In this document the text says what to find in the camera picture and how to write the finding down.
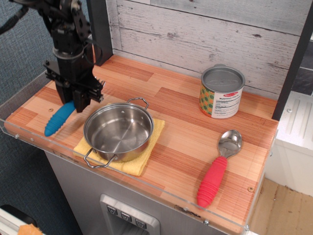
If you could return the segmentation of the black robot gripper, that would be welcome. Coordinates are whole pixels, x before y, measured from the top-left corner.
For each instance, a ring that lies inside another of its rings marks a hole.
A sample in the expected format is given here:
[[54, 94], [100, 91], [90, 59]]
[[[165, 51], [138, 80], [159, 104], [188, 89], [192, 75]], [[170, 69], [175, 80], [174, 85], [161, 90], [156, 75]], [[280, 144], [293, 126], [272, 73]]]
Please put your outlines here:
[[72, 93], [70, 83], [76, 84], [93, 75], [94, 52], [92, 48], [85, 48], [81, 52], [69, 54], [54, 48], [56, 61], [46, 61], [46, 77], [55, 81], [56, 90], [63, 104], [74, 101], [76, 112], [81, 113], [90, 105], [90, 98], [82, 91]]

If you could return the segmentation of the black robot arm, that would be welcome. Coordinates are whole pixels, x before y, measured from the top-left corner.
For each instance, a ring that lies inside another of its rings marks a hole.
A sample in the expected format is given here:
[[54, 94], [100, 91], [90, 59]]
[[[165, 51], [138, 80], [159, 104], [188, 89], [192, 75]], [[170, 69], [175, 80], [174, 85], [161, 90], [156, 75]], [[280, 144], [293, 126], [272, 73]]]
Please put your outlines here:
[[46, 77], [56, 84], [63, 104], [73, 102], [81, 113], [91, 100], [101, 102], [104, 83], [93, 75], [93, 67], [101, 60], [93, 55], [96, 42], [91, 36], [90, 23], [79, 0], [18, 0], [21, 9], [0, 28], [5, 33], [28, 12], [38, 11], [53, 39], [56, 61], [45, 61]]

